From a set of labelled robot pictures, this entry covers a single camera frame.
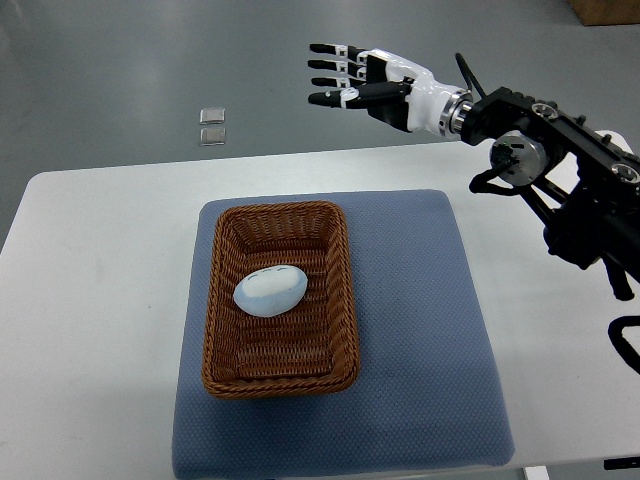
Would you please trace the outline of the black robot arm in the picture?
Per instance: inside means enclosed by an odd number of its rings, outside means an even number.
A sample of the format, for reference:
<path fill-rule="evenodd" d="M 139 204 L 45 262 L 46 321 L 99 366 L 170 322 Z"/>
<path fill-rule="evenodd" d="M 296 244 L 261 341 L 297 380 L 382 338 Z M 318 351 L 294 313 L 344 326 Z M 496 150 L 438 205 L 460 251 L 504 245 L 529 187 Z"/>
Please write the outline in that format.
<path fill-rule="evenodd" d="M 470 146 L 491 140 L 487 170 L 473 193 L 518 196 L 544 225 L 551 255 L 588 269 L 603 262 L 614 296 L 633 299 L 639 277 L 639 158 L 598 134 L 585 117 L 506 87 L 487 93 L 461 54 L 465 82 L 437 81 L 430 70 L 381 49 L 313 43 L 312 105 L 364 110 L 397 130 L 426 131 Z"/>

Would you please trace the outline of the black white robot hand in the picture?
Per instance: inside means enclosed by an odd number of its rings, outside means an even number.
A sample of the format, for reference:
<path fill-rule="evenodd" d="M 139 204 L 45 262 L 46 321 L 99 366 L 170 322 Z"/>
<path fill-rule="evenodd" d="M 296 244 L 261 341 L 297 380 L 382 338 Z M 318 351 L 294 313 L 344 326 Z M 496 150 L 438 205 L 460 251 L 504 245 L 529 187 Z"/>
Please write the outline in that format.
<path fill-rule="evenodd" d="M 366 59 L 366 66 L 342 60 L 308 60 L 307 66 L 315 70 L 366 72 L 365 82 L 344 77 L 312 78 L 311 83 L 316 87 L 341 90 L 312 93 L 308 96 L 309 104 L 340 109 L 369 108 L 367 113 L 371 117 L 404 132 L 453 134 L 453 113 L 460 102 L 468 100 L 468 92 L 461 87 L 442 84 L 426 67 L 381 49 L 328 43 L 311 43 L 309 48 L 313 53 L 340 59 Z M 411 85 L 400 82 L 406 79 L 411 80 Z"/>

